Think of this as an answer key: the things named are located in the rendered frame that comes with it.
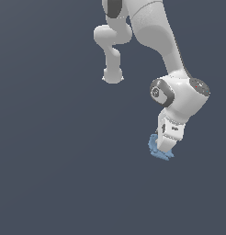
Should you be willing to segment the small blue object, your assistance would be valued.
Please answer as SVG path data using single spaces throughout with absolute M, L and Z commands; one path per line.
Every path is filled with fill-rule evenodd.
M 149 138 L 148 146 L 150 153 L 153 157 L 159 158 L 165 161 L 168 161 L 170 158 L 174 157 L 174 154 L 172 151 L 164 152 L 164 151 L 159 151 L 157 149 L 157 143 L 155 142 L 157 140 L 157 135 L 152 134 Z

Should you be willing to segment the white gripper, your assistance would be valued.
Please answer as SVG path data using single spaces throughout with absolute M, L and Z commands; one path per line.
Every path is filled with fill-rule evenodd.
M 158 116 L 158 139 L 157 149 L 159 151 L 170 151 L 178 141 L 183 139 L 185 124 L 173 121 L 165 114 L 165 109 Z

